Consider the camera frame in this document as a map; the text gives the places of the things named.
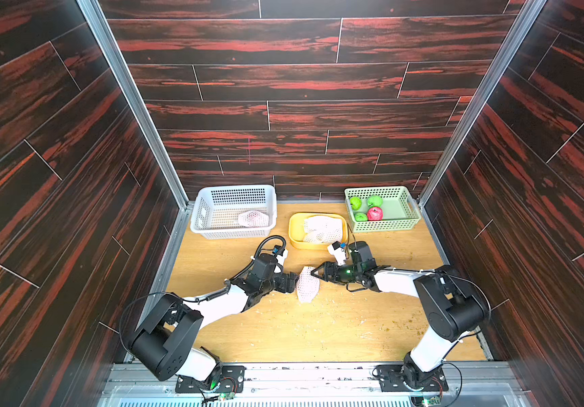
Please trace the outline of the green apple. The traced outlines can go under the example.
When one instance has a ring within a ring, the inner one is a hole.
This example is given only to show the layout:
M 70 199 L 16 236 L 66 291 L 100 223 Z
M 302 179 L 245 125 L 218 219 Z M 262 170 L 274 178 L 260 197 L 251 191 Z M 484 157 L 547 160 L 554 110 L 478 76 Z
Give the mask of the green apple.
M 350 197 L 349 198 L 349 205 L 351 207 L 351 210 L 353 210 L 354 212 L 360 210 L 362 207 L 361 198 L 356 197 L 356 196 Z
M 366 222 L 368 221 L 367 213 L 354 213 L 354 219 L 356 222 Z

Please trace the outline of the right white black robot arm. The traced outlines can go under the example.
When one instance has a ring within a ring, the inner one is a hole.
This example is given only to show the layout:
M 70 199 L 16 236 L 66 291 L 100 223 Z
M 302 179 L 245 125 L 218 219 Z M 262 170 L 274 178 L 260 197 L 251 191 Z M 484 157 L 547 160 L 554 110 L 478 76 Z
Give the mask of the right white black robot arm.
M 464 337 L 488 322 L 491 306 L 475 283 L 460 275 L 451 265 L 432 270 L 405 270 L 380 266 L 364 241 L 348 247 L 329 247 L 335 261 L 327 261 L 310 271 L 319 280 L 346 288 L 398 293 L 418 298 L 428 329 L 417 346 L 406 354 L 401 368 L 404 385 L 425 390 L 442 372 L 447 355 Z

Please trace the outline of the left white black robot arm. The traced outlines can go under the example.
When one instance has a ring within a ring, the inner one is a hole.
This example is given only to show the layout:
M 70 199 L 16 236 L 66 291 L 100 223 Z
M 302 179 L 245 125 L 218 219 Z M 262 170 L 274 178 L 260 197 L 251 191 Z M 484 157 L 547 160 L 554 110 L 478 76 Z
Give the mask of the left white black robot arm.
M 195 349 L 200 331 L 231 315 L 242 314 L 273 291 L 291 294 L 299 276 L 283 270 L 286 254 L 259 254 L 224 288 L 195 298 L 159 292 L 161 297 L 135 331 L 120 337 L 122 346 L 161 382 L 187 377 L 211 390 L 221 380 L 222 361 L 207 349 Z

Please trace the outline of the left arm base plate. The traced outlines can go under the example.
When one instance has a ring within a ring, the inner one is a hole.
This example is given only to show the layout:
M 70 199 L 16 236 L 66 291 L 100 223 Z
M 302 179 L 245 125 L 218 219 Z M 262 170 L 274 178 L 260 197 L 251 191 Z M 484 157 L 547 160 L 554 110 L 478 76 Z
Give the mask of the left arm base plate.
M 190 376 L 178 375 L 175 393 L 242 393 L 244 391 L 245 373 L 245 366 L 222 365 L 221 367 L 216 367 L 210 376 L 203 381 L 196 380 Z

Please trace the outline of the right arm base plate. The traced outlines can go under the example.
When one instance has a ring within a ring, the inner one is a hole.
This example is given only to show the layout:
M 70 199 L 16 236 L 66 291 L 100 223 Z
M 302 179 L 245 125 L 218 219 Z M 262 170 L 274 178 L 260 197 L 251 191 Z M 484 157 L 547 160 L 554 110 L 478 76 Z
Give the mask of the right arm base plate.
M 449 390 L 441 367 L 424 372 L 418 367 L 404 364 L 379 365 L 372 371 L 383 392 L 432 392 L 444 393 Z

